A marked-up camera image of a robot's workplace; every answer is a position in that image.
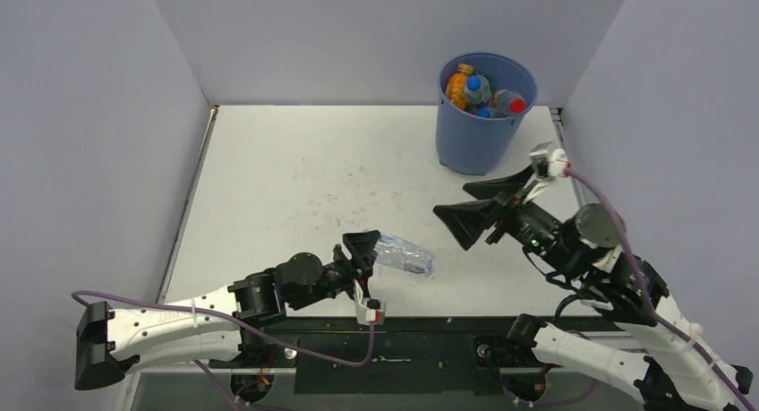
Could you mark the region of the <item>crushed clear water bottle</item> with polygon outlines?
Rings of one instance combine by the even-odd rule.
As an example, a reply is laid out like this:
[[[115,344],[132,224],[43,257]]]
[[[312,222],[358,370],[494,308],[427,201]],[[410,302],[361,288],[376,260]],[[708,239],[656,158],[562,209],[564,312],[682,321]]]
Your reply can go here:
[[[415,275],[430,276],[434,271],[432,251],[395,235],[381,234],[375,244],[376,262]]]

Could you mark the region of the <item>blue plastic bin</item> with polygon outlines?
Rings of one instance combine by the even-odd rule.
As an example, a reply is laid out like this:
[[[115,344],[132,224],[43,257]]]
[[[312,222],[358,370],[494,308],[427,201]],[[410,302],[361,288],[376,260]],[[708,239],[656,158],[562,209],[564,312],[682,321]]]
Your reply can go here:
[[[460,64],[471,65],[496,90],[524,97],[525,110],[514,116],[488,118],[473,108],[455,106],[445,94]],[[439,163],[457,173],[483,176],[503,158],[527,112],[538,98],[533,74],[517,60],[490,52],[471,52],[449,60],[439,72],[435,144]]]

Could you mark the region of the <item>Pepsi bottle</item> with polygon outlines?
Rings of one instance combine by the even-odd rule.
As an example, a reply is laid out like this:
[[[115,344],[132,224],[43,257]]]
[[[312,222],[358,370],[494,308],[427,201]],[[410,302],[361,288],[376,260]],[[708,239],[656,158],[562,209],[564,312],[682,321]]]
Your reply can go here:
[[[472,107],[482,107],[490,102],[491,89],[488,79],[481,74],[470,75],[465,82],[465,99]]]
[[[478,108],[475,115],[481,118],[491,118],[491,112],[487,107]]]

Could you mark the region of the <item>clear bottle red label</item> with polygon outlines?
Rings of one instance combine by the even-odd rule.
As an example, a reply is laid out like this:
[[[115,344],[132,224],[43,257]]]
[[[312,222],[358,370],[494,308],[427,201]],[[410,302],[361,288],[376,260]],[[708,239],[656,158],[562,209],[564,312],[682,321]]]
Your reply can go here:
[[[521,115],[527,107],[524,97],[512,90],[498,90],[494,92],[491,104],[502,116]]]

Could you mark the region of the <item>orange juice bottle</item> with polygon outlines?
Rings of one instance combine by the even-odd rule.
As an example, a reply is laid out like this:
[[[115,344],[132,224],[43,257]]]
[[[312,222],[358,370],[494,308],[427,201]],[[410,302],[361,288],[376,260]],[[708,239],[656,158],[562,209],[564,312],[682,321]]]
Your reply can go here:
[[[465,110],[468,103],[465,87],[468,78],[472,74],[473,68],[471,65],[460,63],[457,65],[456,72],[448,79],[445,95],[453,106],[461,110]]]

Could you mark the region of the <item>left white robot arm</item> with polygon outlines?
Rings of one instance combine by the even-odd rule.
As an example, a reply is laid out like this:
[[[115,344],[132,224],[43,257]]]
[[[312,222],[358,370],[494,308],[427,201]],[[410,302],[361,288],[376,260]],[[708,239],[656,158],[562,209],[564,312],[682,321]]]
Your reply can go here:
[[[75,291],[84,306],[76,328],[74,387],[98,390],[126,375],[157,365],[192,360],[260,364],[268,344],[286,347],[264,333],[266,326],[301,310],[347,294],[356,319],[369,328],[384,321],[386,305],[369,292],[377,258],[378,230],[347,233],[323,263],[312,253],[297,253],[273,268],[228,286],[169,304],[139,303],[95,291]]]

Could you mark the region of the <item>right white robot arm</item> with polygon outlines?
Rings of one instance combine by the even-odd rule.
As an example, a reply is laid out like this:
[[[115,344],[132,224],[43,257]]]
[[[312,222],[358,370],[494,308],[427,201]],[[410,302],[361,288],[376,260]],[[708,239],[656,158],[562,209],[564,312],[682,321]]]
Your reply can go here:
[[[704,342],[699,324],[679,310],[665,280],[635,255],[622,219],[606,201],[558,219],[533,200],[545,178],[528,167],[512,176],[464,185],[470,200],[438,205],[434,214],[458,244],[518,242],[545,280],[593,308],[642,347],[630,353],[521,314],[506,337],[509,358],[560,366],[602,381],[647,410],[736,410],[748,407],[752,372],[727,364]]]

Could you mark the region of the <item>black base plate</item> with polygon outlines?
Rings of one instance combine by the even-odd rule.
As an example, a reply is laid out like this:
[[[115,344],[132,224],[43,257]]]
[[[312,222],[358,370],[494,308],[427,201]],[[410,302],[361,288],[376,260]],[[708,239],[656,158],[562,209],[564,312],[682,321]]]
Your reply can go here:
[[[497,395],[509,387],[537,399],[556,374],[507,341],[515,317],[389,318],[376,329],[371,361],[361,368],[368,330],[347,318],[291,318],[265,332],[299,349],[333,356],[286,356],[284,349],[250,333],[234,346],[230,362],[212,359],[213,369],[229,370],[236,387],[258,374],[294,376],[294,393],[309,395],[438,394]]]

